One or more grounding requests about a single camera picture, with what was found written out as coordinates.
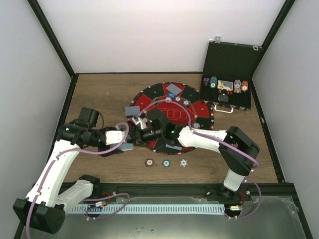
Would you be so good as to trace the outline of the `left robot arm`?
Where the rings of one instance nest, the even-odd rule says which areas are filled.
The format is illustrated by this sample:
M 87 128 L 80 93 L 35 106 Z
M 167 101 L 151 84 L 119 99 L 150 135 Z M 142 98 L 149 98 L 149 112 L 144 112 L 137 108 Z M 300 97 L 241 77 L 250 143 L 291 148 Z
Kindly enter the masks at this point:
M 13 210 L 25 226 L 27 238 L 31 229 L 57 233 L 66 215 L 80 202 L 97 201 L 102 195 L 100 179 L 81 176 L 69 189 L 60 192 L 62 183 L 80 152 L 108 156 L 126 140 L 129 127 L 96 128 L 100 112 L 83 107 L 77 119 L 63 124 L 57 133 L 51 156 L 39 179 L 24 199 L 16 199 Z

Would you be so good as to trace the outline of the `dealt blue playing card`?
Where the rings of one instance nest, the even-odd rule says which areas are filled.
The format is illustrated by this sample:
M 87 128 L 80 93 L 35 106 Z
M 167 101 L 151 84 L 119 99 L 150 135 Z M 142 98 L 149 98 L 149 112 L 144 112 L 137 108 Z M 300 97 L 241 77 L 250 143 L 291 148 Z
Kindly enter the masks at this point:
M 140 106 L 125 107 L 125 116 L 136 116 L 139 115 L 140 111 Z

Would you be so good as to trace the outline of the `red poker chip stack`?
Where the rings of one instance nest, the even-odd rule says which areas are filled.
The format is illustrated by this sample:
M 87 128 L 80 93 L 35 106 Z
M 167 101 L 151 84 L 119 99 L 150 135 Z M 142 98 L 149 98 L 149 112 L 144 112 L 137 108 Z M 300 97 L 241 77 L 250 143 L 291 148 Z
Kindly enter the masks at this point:
M 145 161 L 145 166 L 146 167 L 151 167 L 151 166 L 153 166 L 153 164 L 154 164 L 154 161 L 152 159 L 147 159 Z

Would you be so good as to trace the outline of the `teal poker chip stack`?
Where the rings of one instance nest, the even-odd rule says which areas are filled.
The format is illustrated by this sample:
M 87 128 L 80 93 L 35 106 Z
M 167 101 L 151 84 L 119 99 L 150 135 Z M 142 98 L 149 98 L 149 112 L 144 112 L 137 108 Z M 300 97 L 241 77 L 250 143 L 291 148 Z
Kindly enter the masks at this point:
M 170 167 L 170 161 L 169 161 L 169 160 L 164 160 L 164 161 L 162 162 L 162 165 L 163 165 L 163 167 L 165 167 L 165 168 Z

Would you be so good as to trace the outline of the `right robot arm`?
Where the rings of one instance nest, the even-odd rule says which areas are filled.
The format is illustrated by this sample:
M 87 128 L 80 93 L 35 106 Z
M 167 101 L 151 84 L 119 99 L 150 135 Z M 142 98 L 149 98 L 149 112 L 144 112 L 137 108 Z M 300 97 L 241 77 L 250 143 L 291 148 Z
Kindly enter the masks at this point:
M 151 142 L 160 140 L 171 147 L 194 147 L 220 153 L 228 166 L 221 186 L 221 194 L 228 201 L 239 195 L 244 179 L 260 166 L 256 160 L 260 151 L 258 145 L 238 127 L 219 131 L 195 129 L 191 123 L 172 123 L 159 109 L 149 111 L 146 121 L 139 115 L 129 117 L 128 121 L 129 142 L 136 146 L 150 146 Z

